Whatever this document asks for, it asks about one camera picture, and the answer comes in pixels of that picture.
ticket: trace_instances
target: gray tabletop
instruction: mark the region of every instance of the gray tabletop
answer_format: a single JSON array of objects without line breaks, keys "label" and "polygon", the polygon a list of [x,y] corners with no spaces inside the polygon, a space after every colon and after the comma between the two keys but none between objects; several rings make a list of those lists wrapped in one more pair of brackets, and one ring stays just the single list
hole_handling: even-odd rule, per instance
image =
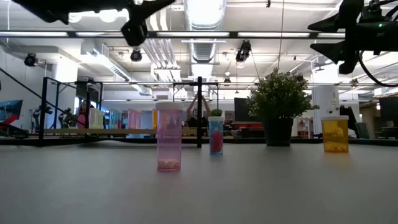
[{"label": "gray tabletop", "polygon": [[161,173],[155,146],[2,146],[0,223],[398,223],[398,149],[185,146]]}]

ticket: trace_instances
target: monitor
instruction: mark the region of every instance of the monitor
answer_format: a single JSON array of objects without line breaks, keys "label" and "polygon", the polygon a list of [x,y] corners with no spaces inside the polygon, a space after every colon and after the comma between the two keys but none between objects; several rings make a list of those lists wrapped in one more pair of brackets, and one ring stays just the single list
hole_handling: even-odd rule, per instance
[{"label": "monitor", "polygon": [[0,101],[0,121],[5,121],[11,115],[17,119],[21,115],[22,100]]},{"label": "monitor", "polygon": [[246,104],[247,98],[234,98],[235,122],[256,122],[261,123],[258,117],[249,116],[249,108]]},{"label": "monitor", "polygon": [[380,98],[380,115],[383,121],[398,122],[398,97]]}]

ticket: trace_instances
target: yellow container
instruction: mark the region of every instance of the yellow container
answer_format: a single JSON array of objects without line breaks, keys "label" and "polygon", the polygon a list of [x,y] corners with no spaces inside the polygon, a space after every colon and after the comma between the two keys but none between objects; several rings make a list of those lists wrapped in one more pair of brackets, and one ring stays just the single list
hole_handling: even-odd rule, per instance
[{"label": "yellow container", "polygon": [[348,152],[348,116],[322,118],[325,152]]},{"label": "yellow container", "polygon": [[154,130],[157,129],[157,110],[156,109],[152,110],[152,126],[153,126]]}]

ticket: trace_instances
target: green plant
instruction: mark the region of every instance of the green plant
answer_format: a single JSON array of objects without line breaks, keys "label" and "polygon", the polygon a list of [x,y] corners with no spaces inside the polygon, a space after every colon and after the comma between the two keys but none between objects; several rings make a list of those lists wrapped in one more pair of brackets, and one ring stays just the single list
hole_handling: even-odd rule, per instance
[{"label": "green plant", "polygon": [[248,97],[250,116],[268,119],[291,119],[301,116],[307,110],[319,109],[303,92],[308,81],[295,73],[279,73],[278,69],[261,78],[257,89]]},{"label": "green plant", "polygon": [[221,116],[223,115],[223,111],[220,109],[214,109],[211,111],[211,116]]}]

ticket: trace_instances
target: black plant pot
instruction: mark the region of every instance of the black plant pot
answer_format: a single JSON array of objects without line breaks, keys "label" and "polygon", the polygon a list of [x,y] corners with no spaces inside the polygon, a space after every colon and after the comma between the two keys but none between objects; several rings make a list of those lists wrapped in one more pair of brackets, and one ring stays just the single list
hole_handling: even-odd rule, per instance
[{"label": "black plant pot", "polygon": [[267,146],[290,146],[293,119],[265,119],[262,124]]}]

